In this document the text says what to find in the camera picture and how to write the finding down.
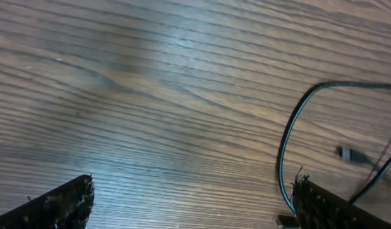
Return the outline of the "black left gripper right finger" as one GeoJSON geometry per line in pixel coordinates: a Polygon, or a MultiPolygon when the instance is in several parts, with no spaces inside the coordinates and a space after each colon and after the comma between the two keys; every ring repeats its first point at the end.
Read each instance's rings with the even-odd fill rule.
{"type": "Polygon", "coordinates": [[[388,223],[297,174],[292,204],[304,229],[391,229],[388,223]]]}

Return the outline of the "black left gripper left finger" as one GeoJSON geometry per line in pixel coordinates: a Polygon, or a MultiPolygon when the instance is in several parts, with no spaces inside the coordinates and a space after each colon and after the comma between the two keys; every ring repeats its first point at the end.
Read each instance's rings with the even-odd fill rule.
{"type": "Polygon", "coordinates": [[[0,215],[0,229],[85,229],[93,201],[93,179],[81,175],[0,215]]]}

